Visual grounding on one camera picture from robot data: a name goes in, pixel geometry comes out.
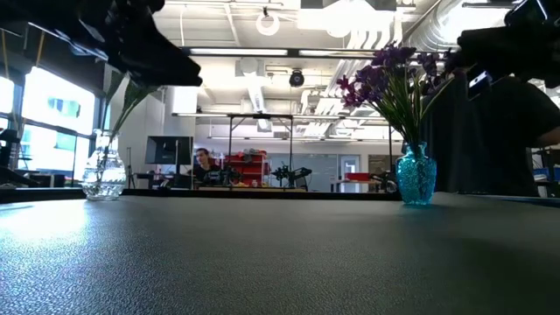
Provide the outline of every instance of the computer screen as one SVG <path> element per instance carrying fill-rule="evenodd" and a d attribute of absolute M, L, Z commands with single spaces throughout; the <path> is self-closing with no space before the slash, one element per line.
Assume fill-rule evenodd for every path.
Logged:
<path fill-rule="evenodd" d="M 193 160 L 193 138 L 191 136 L 148 136 L 146 164 L 174 165 L 179 144 L 178 163 L 189 165 Z"/>

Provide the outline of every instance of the pole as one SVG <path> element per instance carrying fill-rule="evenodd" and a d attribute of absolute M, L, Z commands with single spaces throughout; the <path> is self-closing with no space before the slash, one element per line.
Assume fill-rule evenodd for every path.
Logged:
<path fill-rule="evenodd" d="M 233 132 L 233 126 L 234 126 L 234 117 L 231 115 L 229 117 L 229 150 L 227 152 L 227 158 L 228 158 L 228 166 L 231 169 L 231 134 Z"/>

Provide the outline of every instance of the vase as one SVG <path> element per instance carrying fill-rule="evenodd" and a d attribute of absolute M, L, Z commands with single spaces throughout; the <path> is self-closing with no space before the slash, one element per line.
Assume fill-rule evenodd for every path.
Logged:
<path fill-rule="evenodd" d="M 396 160 L 396 181 L 407 205 L 429 205 L 436 187 L 436 161 L 425 155 L 426 143 L 416 150 L 406 145 L 406 154 Z"/>
<path fill-rule="evenodd" d="M 119 157 L 118 135 L 96 129 L 95 151 L 84 168 L 81 187 L 88 200 L 117 200 L 124 189 L 126 172 Z"/>

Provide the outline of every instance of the table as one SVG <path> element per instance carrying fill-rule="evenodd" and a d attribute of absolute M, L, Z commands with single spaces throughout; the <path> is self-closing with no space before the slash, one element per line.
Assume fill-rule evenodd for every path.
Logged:
<path fill-rule="evenodd" d="M 368 184 L 377 185 L 381 184 L 379 180 L 350 180 L 350 179 L 340 179 L 331 182 L 331 193 L 340 193 L 340 184 Z"/>
<path fill-rule="evenodd" d="M 3 314 L 558 314 L 560 211 L 123 196 L 0 206 Z"/>

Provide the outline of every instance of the person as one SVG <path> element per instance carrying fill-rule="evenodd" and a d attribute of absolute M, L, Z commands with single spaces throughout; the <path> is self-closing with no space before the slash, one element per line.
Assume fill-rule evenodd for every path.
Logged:
<path fill-rule="evenodd" d="M 194 166 L 192 174 L 198 181 L 204 181 L 204 178 L 208 174 L 208 172 L 220 170 L 220 167 L 218 165 L 210 164 L 208 150 L 205 148 L 199 148 L 196 150 L 196 160 L 199 163 Z"/>
<path fill-rule="evenodd" d="M 421 131 L 426 154 L 437 161 L 436 190 L 538 197 L 528 148 L 560 143 L 560 109 L 515 77 L 469 100 L 466 71 L 473 63 L 458 53 L 448 69 L 452 82 L 432 104 Z"/>

